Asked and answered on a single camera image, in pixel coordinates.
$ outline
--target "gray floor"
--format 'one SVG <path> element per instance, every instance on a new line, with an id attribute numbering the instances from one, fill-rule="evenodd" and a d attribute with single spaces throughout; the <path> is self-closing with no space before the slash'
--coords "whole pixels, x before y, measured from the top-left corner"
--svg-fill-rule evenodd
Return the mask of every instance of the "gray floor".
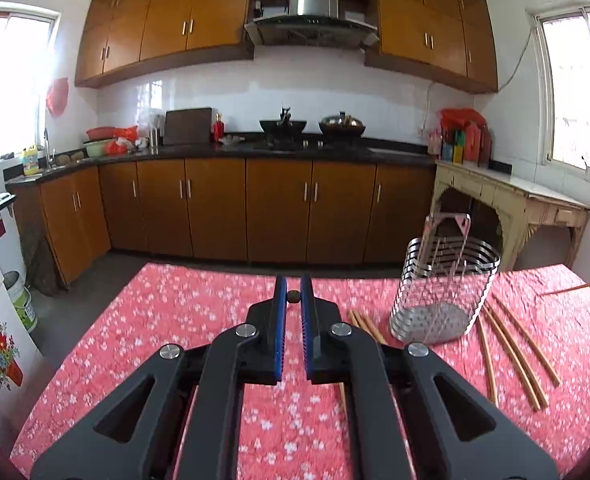
<path id="1" fill-rule="evenodd" d="M 139 269 L 148 262 L 173 263 L 204 270 L 237 272 L 245 274 L 281 273 L 287 276 L 300 276 L 310 272 L 320 278 L 396 278 L 398 269 L 368 270 L 313 270 L 289 269 L 279 272 L 276 269 L 256 267 L 233 267 L 189 264 L 185 260 L 158 259 L 150 256 L 134 256 L 123 253 L 107 253 L 73 282 L 70 290 L 62 290 L 54 297 L 47 297 L 34 290 L 33 305 L 39 318 L 32 332 L 32 338 L 49 364 L 57 370 L 66 356 L 106 309 L 121 289 L 133 279 Z"/>

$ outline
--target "white tile wall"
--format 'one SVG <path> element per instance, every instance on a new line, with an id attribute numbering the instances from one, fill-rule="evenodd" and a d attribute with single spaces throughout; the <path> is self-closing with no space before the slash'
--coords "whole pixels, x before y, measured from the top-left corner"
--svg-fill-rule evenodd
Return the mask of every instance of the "white tile wall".
<path id="1" fill-rule="evenodd" d="M 212 107 L 227 131 L 260 131 L 259 120 L 291 107 L 293 119 L 317 123 L 345 110 L 366 124 L 366 137 L 422 142 L 444 107 L 472 107 L 472 96 L 417 77 L 363 65 L 363 54 L 331 48 L 259 47 L 255 59 L 188 66 L 117 83 L 99 91 L 99 125 L 131 126 L 143 107 Z"/>

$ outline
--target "paint bucket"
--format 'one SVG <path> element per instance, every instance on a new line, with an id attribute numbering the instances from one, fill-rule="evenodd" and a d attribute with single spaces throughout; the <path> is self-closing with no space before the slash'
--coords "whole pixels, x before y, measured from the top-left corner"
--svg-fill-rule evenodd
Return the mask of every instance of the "paint bucket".
<path id="1" fill-rule="evenodd" d="M 22 325 L 24 325 L 28 333 L 32 332 L 37 326 L 37 314 L 32 307 L 32 298 L 28 289 L 24 286 L 22 277 L 16 270 L 5 272 L 4 286 L 19 319 L 22 320 Z"/>

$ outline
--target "metal screw cap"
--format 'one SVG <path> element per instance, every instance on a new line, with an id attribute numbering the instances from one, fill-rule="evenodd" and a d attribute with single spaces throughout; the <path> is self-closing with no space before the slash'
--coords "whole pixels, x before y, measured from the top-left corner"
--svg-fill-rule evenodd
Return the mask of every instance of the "metal screw cap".
<path id="1" fill-rule="evenodd" d="M 428 355 L 428 347 L 422 343 L 411 343 L 408 345 L 408 353 L 413 357 L 426 357 Z"/>
<path id="2" fill-rule="evenodd" d="M 257 333 L 254 325 L 244 323 L 235 329 L 235 333 L 240 337 L 252 337 Z"/>
<path id="3" fill-rule="evenodd" d="M 348 323 L 335 323 L 331 325 L 331 333 L 339 336 L 351 335 L 351 326 Z"/>
<path id="4" fill-rule="evenodd" d="M 164 345 L 159 349 L 159 355 L 162 356 L 162 359 L 177 359 L 181 351 L 177 345 Z"/>

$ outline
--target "wooden side table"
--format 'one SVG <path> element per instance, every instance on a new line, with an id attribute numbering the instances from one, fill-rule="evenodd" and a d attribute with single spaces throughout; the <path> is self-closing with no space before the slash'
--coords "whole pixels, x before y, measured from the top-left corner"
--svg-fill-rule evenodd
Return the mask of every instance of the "wooden side table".
<path id="1" fill-rule="evenodd" d="M 565 264 L 571 267 L 588 221 L 590 207 L 547 187 L 497 171 L 439 160 L 431 213 L 438 209 L 449 188 L 493 208 L 502 226 L 502 262 L 499 270 L 512 270 L 517 256 L 540 226 L 572 230 Z"/>

